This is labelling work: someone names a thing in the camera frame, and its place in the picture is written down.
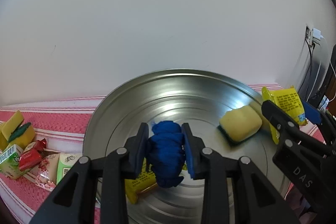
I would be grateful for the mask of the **small green tissue pack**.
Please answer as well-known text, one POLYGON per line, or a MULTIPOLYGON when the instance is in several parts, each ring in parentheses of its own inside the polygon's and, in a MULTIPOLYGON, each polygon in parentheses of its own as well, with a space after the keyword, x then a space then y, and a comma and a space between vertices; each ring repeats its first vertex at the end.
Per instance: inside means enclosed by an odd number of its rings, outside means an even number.
POLYGON ((6 177, 9 177, 13 180, 23 176, 29 170, 20 171, 19 170, 19 159, 21 157, 23 150, 16 144, 13 144, 9 147, 4 153, 0 156, 0 170, 1 173, 6 177))

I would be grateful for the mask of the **red white striped tablecloth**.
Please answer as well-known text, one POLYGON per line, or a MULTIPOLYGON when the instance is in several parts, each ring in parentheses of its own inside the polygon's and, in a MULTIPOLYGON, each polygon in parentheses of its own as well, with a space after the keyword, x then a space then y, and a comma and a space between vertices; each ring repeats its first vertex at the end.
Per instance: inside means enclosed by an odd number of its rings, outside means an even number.
POLYGON ((37 170, 32 223, 298 223, 289 184, 314 223, 335 223, 334 130, 326 143, 302 132, 287 112, 295 100, 143 85, 60 108, 45 127, 16 107, 1 112, 1 172, 37 170))

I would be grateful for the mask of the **dark furniture at right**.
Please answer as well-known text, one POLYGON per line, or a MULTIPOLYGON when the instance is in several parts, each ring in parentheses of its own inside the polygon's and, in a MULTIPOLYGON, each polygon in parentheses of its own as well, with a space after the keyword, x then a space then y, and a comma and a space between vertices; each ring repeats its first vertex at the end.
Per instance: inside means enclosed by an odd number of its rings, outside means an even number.
POLYGON ((333 46, 328 65, 322 85, 310 98, 309 103, 317 109, 330 107, 331 112, 335 113, 335 46, 333 46))

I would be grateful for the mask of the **light green tissue pack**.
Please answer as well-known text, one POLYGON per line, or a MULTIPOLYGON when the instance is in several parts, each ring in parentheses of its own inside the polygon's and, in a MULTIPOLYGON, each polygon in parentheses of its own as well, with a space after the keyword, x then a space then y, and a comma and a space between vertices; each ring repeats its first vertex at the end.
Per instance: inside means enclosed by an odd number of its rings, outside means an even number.
POLYGON ((58 161, 56 184, 58 184, 74 164, 82 157, 81 153, 61 153, 58 161))

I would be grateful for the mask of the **round butter cookie tin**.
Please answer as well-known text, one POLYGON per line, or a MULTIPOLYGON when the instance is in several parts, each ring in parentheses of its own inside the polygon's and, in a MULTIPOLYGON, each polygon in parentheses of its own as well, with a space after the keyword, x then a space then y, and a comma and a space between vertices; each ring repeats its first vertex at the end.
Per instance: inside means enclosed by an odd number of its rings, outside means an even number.
MULTIPOLYGON (((222 156, 248 156, 284 197, 289 180, 274 165, 276 152, 267 125, 235 147, 228 144, 218 128, 226 111, 250 105, 261 114, 261 88, 216 73, 172 69, 149 73, 123 84, 98 105, 84 136, 83 154, 101 158, 123 147, 136 135, 142 122, 151 126, 160 121, 188 123, 194 136, 202 138, 222 156)), ((157 187, 142 195, 135 205, 127 200, 129 223, 201 223, 204 180, 194 181, 186 170, 177 187, 157 187)))

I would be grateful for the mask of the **blue cloth ball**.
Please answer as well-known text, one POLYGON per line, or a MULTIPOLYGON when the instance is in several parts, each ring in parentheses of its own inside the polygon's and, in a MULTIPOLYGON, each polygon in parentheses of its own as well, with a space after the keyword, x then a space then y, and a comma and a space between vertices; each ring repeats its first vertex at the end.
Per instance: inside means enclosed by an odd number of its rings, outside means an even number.
POLYGON ((182 128, 173 121, 161 121, 152 125, 151 130, 153 135, 147 140, 146 162, 151 165, 159 187, 176 187, 183 181, 181 171, 186 160, 182 128))

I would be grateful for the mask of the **yellow snack packet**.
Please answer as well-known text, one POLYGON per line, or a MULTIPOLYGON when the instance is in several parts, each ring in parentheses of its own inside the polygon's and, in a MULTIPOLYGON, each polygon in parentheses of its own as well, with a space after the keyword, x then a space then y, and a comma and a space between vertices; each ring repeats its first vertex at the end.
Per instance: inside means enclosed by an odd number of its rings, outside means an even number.
POLYGON ((143 160, 142 170, 136 179, 125 180, 125 194, 131 204, 138 202, 139 196, 157 187, 155 174, 151 170, 151 165, 147 166, 146 159, 143 160))
POLYGON ((301 99, 292 86, 289 89, 269 90, 262 87, 261 95, 263 101, 270 100, 282 111, 288 114, 299 126, 307 125, 305 110, 301 99))

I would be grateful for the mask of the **yellow sponge green top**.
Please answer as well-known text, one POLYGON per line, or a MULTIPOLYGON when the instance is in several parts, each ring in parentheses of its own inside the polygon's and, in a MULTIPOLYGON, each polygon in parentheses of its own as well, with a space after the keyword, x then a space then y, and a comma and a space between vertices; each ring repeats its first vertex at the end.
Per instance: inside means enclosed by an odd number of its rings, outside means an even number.
POLYGON ((27 122, 11 134, 7 147, 9 148, 16 144, 21 149, 25 149, 33 141, 34 137, 35 130, 31 122, 27 122))

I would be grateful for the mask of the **red wedding snack packet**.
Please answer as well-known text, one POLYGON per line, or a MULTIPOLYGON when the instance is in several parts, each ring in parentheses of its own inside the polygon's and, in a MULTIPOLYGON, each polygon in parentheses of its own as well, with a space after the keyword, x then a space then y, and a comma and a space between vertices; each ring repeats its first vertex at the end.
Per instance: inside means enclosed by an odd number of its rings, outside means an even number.
POLYGON ((21 172, 31 169, 42 161, 43 151, 32 148, 24 152, 19 159, 19 170, 21 172))

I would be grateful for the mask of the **white usb charger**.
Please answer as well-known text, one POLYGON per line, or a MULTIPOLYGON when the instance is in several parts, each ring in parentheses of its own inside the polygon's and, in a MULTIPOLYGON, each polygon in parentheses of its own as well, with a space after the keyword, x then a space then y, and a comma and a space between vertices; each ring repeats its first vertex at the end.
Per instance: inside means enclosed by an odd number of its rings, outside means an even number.
POLYGON ((321 35, 321 31, 319 29, 313 28, 313 40, 321 40, 323 36, 321 35))

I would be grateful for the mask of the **wall power socket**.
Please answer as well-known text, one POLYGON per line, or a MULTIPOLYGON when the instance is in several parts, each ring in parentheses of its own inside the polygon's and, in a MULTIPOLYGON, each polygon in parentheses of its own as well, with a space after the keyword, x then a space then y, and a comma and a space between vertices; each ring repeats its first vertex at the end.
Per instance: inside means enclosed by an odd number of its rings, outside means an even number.
POLYGON ((313 29, 309 26, 306 26, 305 30, 305 41, 309 46, 313 45, 313 29))

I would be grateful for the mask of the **pink patterned candy packet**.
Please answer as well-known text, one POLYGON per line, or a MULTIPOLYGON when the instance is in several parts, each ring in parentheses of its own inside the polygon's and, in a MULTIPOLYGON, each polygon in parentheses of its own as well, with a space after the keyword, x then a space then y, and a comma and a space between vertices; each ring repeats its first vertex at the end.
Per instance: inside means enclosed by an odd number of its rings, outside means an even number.
POLYGON ((37 186, 51 192, 56 187, 60 153, 53 153, 44 157, 39 166, 35 182, 37 186))

